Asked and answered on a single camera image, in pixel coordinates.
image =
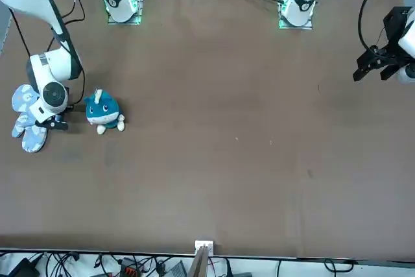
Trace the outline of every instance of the table surface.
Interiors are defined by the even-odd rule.
[[[1,244],[192,253],[211,239],[218,254],[413,258],[415,88],[378,73],[352,81],[361,1],[319,0],[308,31],[279,30],[262,0],[146,0],[137,27],[109,26],[100,0],[82,0],[86,20],[69,31],[86,94],[115,96],[126,130],[99,136],[73,112],[37,154],[11,136],[10,100],[27,83],[12,25]],[[369,1],[368,43],[400,4]],[[44,52],[49,27],[18,19],[31,53]]]

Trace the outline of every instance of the stuffed toy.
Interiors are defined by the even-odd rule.
[[[95,90],[95,93],[84,99],[86,103],[86,118],[91,125],[97,125],[98,134],[103,134],[107,128],[124,131],[124,115],[120,112],[118,103],[106,91]]]
[[[20,137],[23,133],[21,147],[27,152],[38,152],[46,141],[47,129],[35,125],[36,118],[29,107],[39,98],[31,85],[24,84],[16,89],[12,97],[12,107],[20,115],[14,125],[12,136]]]

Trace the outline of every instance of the black connector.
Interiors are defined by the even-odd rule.
[[[158,263],[156,261],[156,272],[160,277],[166,275],[166,265],[164,263]]]

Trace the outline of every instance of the floor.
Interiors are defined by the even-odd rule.
[[[40,272],[40,277],[46,276],[45,266],[49,255],[43,255],[42,259],[38,262],[36,269]],[[0,273],[8,274],[23,258],[30,259],[36,258],[36,254],[8,254],[0,258]],[[75,262],[73,260],[68,261],[65,265],[68,272],[72,277],[88,277],[88,276],[102,276],[103,273],[101,267],[93,268],[97,254],[81,255],[80,259]],[[137,256],[139,261],[145,257]],[[165,258],[159,257],[158,260],[162,261]],[[174,267],[179,261],[183,262],[186,271],[189,271],[192,264],[191,258],[174,257],[166,262],[166,270],[168,271]],[[109,274],[111,272],[117,273],[119,271],[118,264],[109,256],[104,256],[102,259],[105,271]],[[207,277],[219,277],[226,274],[226,262],[224,259],[212,258],[215,271],[209,266],[207,270]],[[49,262],[49,275],[56,265],[57,261],[51,258]],[[232,273],[236,277],[236,274],[242,274],[251,272],[253,277],[276,277],[278,270],[278,260],[258,260],[258,259],[231,259],[230,265]],[[336,265],[336,269],[343,270],[350,268],[349,265]],[[144,274],[144,277],[155,277],[156,273]],[[304,263],[304,262],[291,262],[282,261],[279,267],[279,276],[281,277],[295,277],[295,276],[320,276],[331,277],[333,273],[329,272],[322,263]],[[353,270],[347,273],[347,277],[414,277],[414,269],[397,268],[397,267],[378,267],[378,266],[366,266],[356,265]]]
[[[413,0],[405,0],[406,4],[411,4],[411,1]],[[8,11],[4,7],[0,7],[0,29],[3,30],[3,34],[6,34],[6,30],[8,28],[8,24],[10,23],[10,18],[8,16]],[[11,257],[2,259],[0,261],[0,270],[1,272],[8,272],[13,267],[13,261],[16,263],[19,259],[16,257]],[[93,256],[87,257],[83,259],[86,263],[86,267],[84,269],[89,269],[91,266],[90,263],[95,261],[95,258]],[[185,264],[187,267],[190,266],[188,260]],[[235,260],[233,263],[233,267],[235,267],[235,272],[245,272],[250,271],[253,272],[253,274],[256,276],[275,276],[276,275],[276,262],[271,261],[254,261],[254,260]],[[220,275],[224,273],[224,264],[218,263],[217,264],[217,274]],[[74,274],[73,276],[76,276],[76,268],[74,265]],[[96,273],[99,274],[101,271],[91,271],[91,275]],[[315,263],[292,263],[292,262],[286,262],[281,266],[280,275],[281,276],[299,276],[299,275],[305,275],[310,274],[313,276],[331,276],[329,272],[327,272],[323,265],[321,264],[315,264]],[[412,271],[409,271],[407,269],[391,269],[391,268],[384,268],[384,267],[356,267],[356,269],[351,272],[348,276],[415,276]],[[86,271],[82,271],[82,273],[79,273],[78,276],[86,276]]]

